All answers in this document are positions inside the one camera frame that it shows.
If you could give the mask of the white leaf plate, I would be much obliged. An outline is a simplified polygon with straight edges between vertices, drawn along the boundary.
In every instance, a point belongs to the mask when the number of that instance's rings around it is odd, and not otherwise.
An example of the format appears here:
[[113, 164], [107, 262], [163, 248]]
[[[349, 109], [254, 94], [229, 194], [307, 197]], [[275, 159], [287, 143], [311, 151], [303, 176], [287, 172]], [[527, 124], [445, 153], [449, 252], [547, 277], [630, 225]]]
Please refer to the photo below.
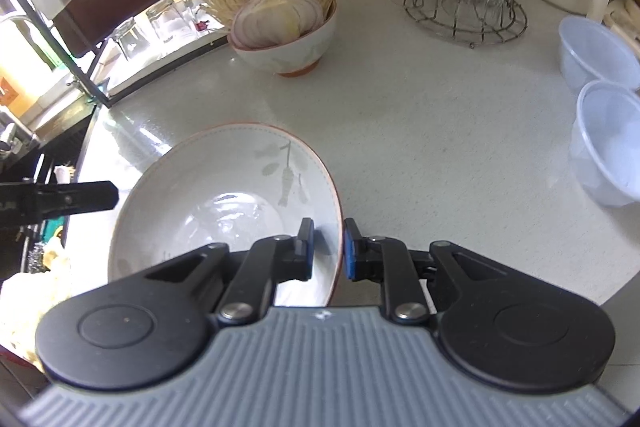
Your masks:
[[337, 188], [318, 154], [292, 133], [222, 124], [177, 144], [142, 174], [117, 218], [107, 278], [214, 242], [246, 251], [263, 237], [296, 235], [305, 218], [316, 230], [311, 277], [280, 284], [281, 307], [323, 307], [332, 298], [343, 249]]

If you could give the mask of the clear plastic bowl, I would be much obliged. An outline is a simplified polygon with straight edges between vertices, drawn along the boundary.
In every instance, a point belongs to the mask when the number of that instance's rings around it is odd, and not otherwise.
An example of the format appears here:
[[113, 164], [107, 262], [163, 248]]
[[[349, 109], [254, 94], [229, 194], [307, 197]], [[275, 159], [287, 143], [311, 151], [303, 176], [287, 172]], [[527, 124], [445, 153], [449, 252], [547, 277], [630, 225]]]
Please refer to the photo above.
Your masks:
[[639, 61], [625, 41], [587, 17], [570, 15], [559, 24], [560, 71], [568, 89], [578, 94], [602, 80], [639, 90]]
[[639, 97], [606, 81], [578, 94], [570, 165], [582, 189], [601, 206], [639, 202]]

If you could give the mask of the yellow dish cloth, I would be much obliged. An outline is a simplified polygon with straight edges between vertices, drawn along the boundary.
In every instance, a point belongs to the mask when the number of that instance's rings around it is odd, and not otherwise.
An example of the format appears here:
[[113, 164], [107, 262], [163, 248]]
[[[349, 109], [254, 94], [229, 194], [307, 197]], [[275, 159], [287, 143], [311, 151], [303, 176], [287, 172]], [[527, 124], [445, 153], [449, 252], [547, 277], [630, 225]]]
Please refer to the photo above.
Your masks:
[[1, 286], [1, 346], [42, 372], [36, 330], [43, 315], [100, 282], [101, 277], [66, 258], [54, 259], [46, 272], [12, 275]]

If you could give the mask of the orange detergent bottle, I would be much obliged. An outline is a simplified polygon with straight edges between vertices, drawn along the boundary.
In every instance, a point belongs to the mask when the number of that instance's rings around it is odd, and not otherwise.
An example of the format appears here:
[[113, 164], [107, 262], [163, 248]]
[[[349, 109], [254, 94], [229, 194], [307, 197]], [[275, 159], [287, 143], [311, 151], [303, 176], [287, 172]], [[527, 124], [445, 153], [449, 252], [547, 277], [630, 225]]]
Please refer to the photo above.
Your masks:
[[23, 117], [54, 85], [52, 70], [32, 52], [1, 50], [1, 105]]

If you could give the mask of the white drip tray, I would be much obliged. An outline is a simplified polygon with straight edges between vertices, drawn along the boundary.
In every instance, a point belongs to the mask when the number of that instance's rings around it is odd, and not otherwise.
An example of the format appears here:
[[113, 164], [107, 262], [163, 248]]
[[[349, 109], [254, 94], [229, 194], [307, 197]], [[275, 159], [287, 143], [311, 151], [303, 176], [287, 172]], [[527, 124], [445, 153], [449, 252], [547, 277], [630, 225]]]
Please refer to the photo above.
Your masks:
[[[181, 1], [175, 4], [186, 20]], [[198, 52], [209, 51], [213, 44], [224, 38], [224, 26], [213, 17], [213, 31], [197, 32], [188, 23], [191, 28], [190, 34], [182, 38], [173, 38], [169, 42], [161, 42], [157, 38], [145, 11], [134, 19], [150, 46], [145, 52], [128, 61], [111, 38], [107, 46], [107, 58], [99, 72], [98, 80], [100, 87], [112, 100], [141, 87], [145, 80], [162, 75], [168, 67], [190, 60]]]

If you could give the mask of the drinking glass left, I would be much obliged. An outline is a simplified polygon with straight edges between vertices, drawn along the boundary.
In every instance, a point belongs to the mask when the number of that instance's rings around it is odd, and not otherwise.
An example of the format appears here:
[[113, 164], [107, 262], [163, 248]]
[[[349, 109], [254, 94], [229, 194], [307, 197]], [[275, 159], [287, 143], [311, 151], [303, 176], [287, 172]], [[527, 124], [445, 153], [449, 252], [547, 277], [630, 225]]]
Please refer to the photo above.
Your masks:
[[133, 17], [118, 25], [112, 32], [111, 38], [128, 61], [145, 52], [150, 46]]

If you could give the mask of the drinking glass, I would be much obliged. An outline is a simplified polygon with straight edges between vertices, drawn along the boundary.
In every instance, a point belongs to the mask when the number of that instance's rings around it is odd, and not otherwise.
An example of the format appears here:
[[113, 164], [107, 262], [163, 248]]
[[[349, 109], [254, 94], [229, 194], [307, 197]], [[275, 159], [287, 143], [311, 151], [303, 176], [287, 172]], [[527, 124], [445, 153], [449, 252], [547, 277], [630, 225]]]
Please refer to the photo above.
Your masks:
[[186, 21], [197, 32], [211, 32], [214, 23], [209, 16], [204, 0], [181, 0], [182, 12]]
[[112, 32], [111, 38], [128, 61], [145, 52], [150, 46], [133, 17], [118, 25]]
[[182, 38], [191, 32], [174, 0], [157, 1], [145, 10], [145, 15], [161, 42]]

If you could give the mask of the drinking glass middle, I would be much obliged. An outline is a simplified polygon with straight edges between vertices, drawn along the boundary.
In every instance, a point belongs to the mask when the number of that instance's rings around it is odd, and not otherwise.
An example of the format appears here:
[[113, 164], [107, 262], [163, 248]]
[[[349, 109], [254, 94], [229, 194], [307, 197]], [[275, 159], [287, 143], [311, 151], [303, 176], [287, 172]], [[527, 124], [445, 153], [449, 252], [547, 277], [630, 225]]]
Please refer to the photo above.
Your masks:
[[182, 38], [191, 32], [174, 0], [157, 1], [145, 10], [145, 15], [161, 42]]

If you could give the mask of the bowl with noodles and onion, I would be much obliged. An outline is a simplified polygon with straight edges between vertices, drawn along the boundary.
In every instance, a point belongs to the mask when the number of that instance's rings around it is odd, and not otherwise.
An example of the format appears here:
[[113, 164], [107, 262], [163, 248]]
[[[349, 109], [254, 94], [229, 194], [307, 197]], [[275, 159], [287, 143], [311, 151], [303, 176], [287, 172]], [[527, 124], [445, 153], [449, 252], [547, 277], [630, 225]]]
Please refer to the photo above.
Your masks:
[[242, 60], [263, 72], [295, 78], [310, 72], [329, 49], [335, 0], [204, 0]]

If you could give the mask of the drinking glass right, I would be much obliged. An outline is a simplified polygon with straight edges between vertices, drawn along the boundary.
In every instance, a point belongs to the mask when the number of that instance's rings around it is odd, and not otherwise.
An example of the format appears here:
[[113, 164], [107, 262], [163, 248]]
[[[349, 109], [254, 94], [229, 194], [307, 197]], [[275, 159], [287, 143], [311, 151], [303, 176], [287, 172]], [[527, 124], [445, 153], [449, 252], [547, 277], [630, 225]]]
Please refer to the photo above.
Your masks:
[[197, 32], [211, 32], [214, 23], [209, 16], [204, 0], [181, 0], [182, 12], [186, 21]]

